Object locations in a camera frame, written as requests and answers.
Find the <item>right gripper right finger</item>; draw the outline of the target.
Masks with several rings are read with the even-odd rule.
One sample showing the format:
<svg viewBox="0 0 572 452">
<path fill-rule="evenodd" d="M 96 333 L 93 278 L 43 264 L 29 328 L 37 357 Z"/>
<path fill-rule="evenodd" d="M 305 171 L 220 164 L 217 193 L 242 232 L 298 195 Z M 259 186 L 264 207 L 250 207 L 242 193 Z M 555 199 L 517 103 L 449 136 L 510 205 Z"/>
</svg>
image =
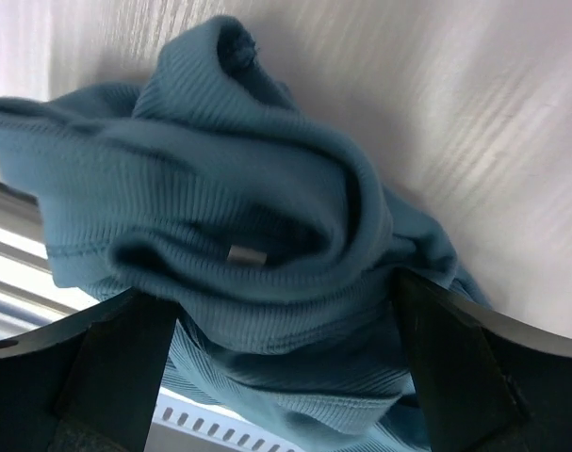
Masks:
<svg viewBox="0 0 572 452">
<path fill-rule="evenodd" d="M 411 271 L 393 307 L 434 451 L 572 451 L 572 339 Z"/>
</svg>

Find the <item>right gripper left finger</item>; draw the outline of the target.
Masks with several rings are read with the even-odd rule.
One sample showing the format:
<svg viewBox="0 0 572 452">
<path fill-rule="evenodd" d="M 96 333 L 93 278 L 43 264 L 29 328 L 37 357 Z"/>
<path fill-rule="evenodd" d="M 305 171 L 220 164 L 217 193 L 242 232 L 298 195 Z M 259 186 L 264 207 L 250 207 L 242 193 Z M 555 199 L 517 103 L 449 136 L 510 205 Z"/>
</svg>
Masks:
<svg viewBox="0 0 572 452">
<path fill-rule="evenodd" d="M 0 341 L 0 451 L 141 451 L 175 303 L 129 290 Z"/>
</svg>

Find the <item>blue tank top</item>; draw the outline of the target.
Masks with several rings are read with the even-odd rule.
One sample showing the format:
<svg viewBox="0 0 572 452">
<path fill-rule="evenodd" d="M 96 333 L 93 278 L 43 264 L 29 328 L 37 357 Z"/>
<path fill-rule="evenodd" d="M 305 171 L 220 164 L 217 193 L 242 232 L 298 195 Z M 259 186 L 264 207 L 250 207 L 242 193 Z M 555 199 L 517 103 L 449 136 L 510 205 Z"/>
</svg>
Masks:
<svg viewBox="0 0 572 452">
<path fill-rule="evenodd" d="M 307 451 L 426 451 L 395 269 L 484 303 L 441 225 L 303 115 L 220 16 L 144 86 L 0 98 L 0 172 L 34 196 L 55 283 L 177 301 L 163 385 Z"/>
</svg>

